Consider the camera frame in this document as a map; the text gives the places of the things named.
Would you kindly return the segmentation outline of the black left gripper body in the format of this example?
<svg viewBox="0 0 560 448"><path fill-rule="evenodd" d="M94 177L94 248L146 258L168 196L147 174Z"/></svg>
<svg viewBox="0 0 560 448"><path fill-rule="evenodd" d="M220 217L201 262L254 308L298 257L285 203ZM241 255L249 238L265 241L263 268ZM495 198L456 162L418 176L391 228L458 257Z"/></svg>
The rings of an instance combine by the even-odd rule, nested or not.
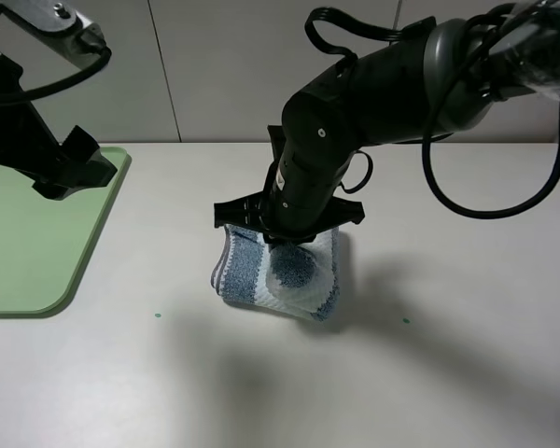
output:
<svg viewBox="0 0 560 448"><path fill-rule="evenodd" d="M0 16L6 16L0 7ZM35 109L39 99L69 90L106 68L112 51L106 44L98 61L69 77L24 90L23 69L0 51L0 165L34 182L34 190L49 200L62 200L83 189L107 186L117 168L98 143L76 126L59 142Z"/></svg>

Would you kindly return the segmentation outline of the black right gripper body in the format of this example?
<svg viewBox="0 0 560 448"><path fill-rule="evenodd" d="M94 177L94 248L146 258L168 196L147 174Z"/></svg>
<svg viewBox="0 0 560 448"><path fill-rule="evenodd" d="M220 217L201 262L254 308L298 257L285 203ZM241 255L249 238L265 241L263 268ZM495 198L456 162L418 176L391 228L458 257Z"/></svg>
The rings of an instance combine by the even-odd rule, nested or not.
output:
<svg viewBox="0 0 560 448"><path fill-rule="evenodd" d="M261 233L267 243L309 243L324 231L360 223L361 202L334 196L360 144L351 133L320 126L285 131L270 125L273 163L263 190L214 204L214 226Z"/></svg>

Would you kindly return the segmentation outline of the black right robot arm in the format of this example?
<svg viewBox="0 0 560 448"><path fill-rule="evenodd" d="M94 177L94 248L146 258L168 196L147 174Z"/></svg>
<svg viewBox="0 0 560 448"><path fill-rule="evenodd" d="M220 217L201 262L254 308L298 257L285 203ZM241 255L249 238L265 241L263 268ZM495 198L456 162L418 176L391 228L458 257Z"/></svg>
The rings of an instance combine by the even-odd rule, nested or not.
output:
<svg viewBox="0 0 560 448"><path fill-rule="evenodd" d="M308 243L364 219L361 203L338 198L352 158L364 147L419 143L426 182L454 213L492 220L519 215L560 180L560 1L520 1L468 20L426 18L393 30L333 7L314 9L305 33L337 62L293 94L269 130L273 163L263 190L214 207L216 227L259 232L268 243ZM533 93L559 103L558 149L544 186L493 211L449 199L430 149L479 123L491 106Z"/></svg>

